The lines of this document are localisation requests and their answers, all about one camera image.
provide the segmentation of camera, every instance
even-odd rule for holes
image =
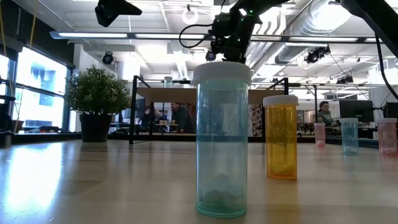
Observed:
[[[125,0],[99,0],[95,14],[98,23],[108,27],[119,15],[140,16],[142,11]]]

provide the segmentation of spotlight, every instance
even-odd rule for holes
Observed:
[[[95,14],[98,23],[108,27],[119,15],[139,16],[142,11],[125,0],[99,0]]]
[[[330,54],[329,45],[327,47],[317,47],[314,51],[308,51],[308,55],[304,57],[304,60],[307,63],[317,63],[327,54]]]
[[[115,62],[115,59],[113,57],[112,52],[106,52],[105,56],[102,58],[102,62],[104,62],[105,65],[112,65]]]
[[[336,84],[346,84],[346,83],[354,83],[354,79],[351,75],[339,78],[336,82]]]

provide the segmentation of white lid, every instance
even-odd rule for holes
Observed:
[[[191,85],[197,86],[204,80],[242,80],[251,84],[250,68],[238,62],[211,62],[195,68]]]
[[[377,119],[376,122],[377,123],[396,123],[397,118],[381,118],[381,119]]]
[[[270,105],[299,105],[299,99],[294,95],[268,96],[262,99],[264,106]]]
[[[358,123],[358,118],[340,118],[341,123]]]

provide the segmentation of light fixture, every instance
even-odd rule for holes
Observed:
[[[188,12],[193,12],[193,17],[188,19],[187,14]],[[196,9],[185,9],[181,15],[182,21],[187,25],[192,25],[198,22],[199,20],[199,13]]]
[[[328,44],[313,44],[313,43],[286,43],[289,47],[327,47]]]
[[[58,33],[60,37],[70,37],[70,38],[127,38],[127,34],[118,33],[82,33],[82,32],[61,32]]]
[[[291,41],[308,42],[356,42],[358,38],[354,37],[290,37]]]
[[[376,38],[366,38],[365,43],[376,43]]]
[[[242,16],[246,16],[247,13],[244,9],[239,9],[239,12],[242,14]]]
[[[178,34],[135,34],[137,39],[175,39],[178,40]],[[203,34],[182,34],[182,39],[202,40]]]

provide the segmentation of table surface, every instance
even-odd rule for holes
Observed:
[[[298,145],[298,179],[266,177],[250,143],[248,212],[195,211],[194,142],[56,142],[0,150],[0,223],[397,223],[398,157]]]

